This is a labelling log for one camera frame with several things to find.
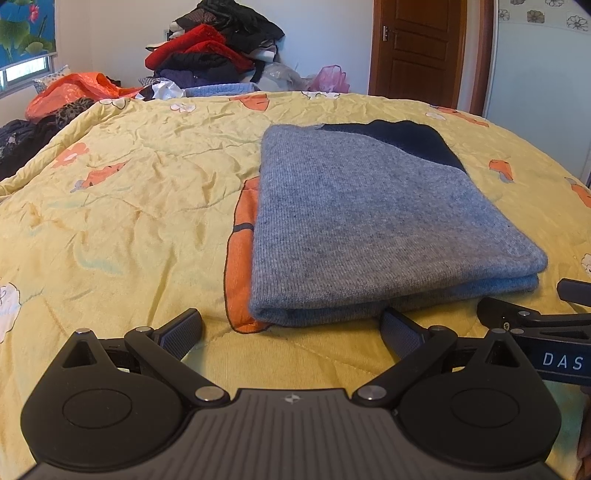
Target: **yellow bedspread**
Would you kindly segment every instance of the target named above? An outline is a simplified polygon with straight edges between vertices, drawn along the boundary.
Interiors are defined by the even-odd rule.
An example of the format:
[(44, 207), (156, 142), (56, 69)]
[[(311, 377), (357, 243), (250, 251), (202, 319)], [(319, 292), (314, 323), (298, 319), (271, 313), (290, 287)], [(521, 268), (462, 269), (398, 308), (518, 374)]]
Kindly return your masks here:
[[(186, 362), (231, 393), (351, 392), (390, 367), (373, 320), (244, 335), (232, 329), (225, 299), (225, 281), (226, 289), (236, 287), (225, 280), (228, 240), (235, 214), (243, 214), (237, 204), (245, 181), (258, 175), (264, 131), (374, 119), (437, 129), (478, 188), (548, 253), (540, 288), (507, 300), (573, 312), (556, 284), (590, 280), (591, 194), (548, 156), (480, 118), (420, 102), (301, 92), (103, 100), (0, 183), (0, 477), (13, 479), (33, 464), (20, 411), (77, 327), (120, 337), (195, 307), (206, 330)], [(475, 311), (476, 301), (465, 301), (410, 316), (482, 336)], [(572, 478), (584, 398), (577, 387), (549, 387), (563, 429), (548, 461)]]

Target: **gray sweater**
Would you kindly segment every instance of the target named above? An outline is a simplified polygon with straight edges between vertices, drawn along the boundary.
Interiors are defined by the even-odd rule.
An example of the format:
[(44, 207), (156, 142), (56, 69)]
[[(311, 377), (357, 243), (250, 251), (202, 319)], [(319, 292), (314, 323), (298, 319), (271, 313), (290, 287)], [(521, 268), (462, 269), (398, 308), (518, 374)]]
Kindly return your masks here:
[(262, 140), (254, 318), (284, 326), (533, 290), (545, 253), (461, 170), (350, 133)]

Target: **clear plastic bag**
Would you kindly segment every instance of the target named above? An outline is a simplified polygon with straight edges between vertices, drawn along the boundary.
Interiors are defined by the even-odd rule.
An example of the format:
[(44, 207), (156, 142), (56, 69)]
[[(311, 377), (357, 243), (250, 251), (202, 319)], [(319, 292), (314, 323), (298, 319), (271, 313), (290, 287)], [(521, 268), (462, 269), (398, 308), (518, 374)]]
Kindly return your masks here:
[[(248, 75), (243, 82), (250, 81), (251, 77)], [(307, 90), (308, 85), (308, 81), (282, 63), (268, 63), (257, 83), (263, 92), (296, 92)]]
[(185, 91), (170, 80), (152, 85), (152, 89), (154, 90), (154, 100), (170, 100), (171, 98), (184, 98), (186, 96)]
[(347, 74), (338, 65), (324, 67), (308, 88), (309, 92), (349, 93)]

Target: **navy blue fabric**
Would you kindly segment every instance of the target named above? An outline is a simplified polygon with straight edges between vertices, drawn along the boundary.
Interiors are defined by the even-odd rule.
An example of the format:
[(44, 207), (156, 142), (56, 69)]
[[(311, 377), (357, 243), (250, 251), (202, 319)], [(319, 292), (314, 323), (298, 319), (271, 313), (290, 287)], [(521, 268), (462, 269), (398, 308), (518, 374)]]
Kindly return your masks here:
[(460, 159), (447, 146), (437, 130), (428, 125), (419, 125), (410, 120), (394, 123), (374, 120), (369, 124), (327, 124), (320, 129), (365, 135), (398, 147), (400, 150), (423, 160), (466, 171)]

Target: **pink plastic bag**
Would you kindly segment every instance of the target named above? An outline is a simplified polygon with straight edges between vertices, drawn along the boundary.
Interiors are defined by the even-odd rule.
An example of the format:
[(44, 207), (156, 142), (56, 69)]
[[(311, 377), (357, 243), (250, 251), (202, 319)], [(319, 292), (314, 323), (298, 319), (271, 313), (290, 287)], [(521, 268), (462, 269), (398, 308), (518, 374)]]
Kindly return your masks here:
[(312, 80), (309, 92), (349, 93), (351, 85), (347, 83), (347, 74), (338, 65), (324, 67)]

